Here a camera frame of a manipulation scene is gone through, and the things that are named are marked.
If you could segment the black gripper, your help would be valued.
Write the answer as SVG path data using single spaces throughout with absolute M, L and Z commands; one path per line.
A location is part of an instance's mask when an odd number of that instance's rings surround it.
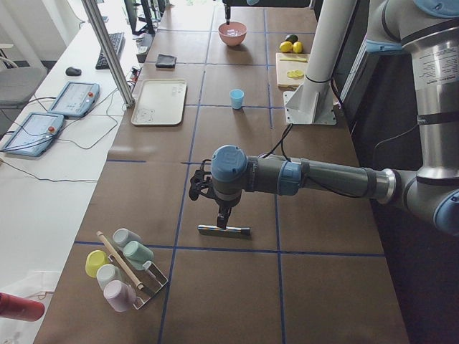
M 210 163 L 210 159 L 204 159 L 198 170 L 190 180 L 189 198 L 196 201 L 199 196 L 208 199 L 213 199 L 219 205 L 217 215 L 217 226 L 223 229 L 227 228 L 227 223 L 231 214 L 231 210 L 237 205 L 236 200 L 227 201 L 217 195 L 217 191 L 213 187 L 211 172 L 205 170 L 206 163 Z

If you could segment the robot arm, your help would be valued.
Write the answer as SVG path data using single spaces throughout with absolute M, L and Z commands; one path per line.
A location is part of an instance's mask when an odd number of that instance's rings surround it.
M 364 46 L 377 56 L 346 120 L 357 167 L 294 158 L 281 143 L 258 156 L 224 145 L 190 180 L 189 198 L 217 203 L 225 230 L 245 192 L 302 188 L 373 199 L 458 235 L 458 3 L 368 1 Z

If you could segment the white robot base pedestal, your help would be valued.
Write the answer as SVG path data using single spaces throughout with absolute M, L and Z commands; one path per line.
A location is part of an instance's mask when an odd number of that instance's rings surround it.
M 286 123 L 336 124 L 331 80 L 356 4 L 356 0 L 323 2 L 303 84 L 283 93 Z

